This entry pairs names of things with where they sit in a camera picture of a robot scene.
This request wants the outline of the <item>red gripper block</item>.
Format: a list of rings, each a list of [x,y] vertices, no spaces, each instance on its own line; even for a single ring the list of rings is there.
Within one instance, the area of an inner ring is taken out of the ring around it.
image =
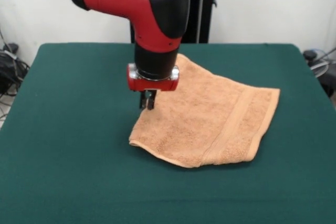
[[[149,80],[141,76],[134,63],[127,66],[128,87],[132,91],[140,92],[139,108],[153,110],[155,105],[156,91],[149,91],[148,103],[146,90],[175,91],[179,82],[180,70],[174,66],[171,75],[164,80]]]

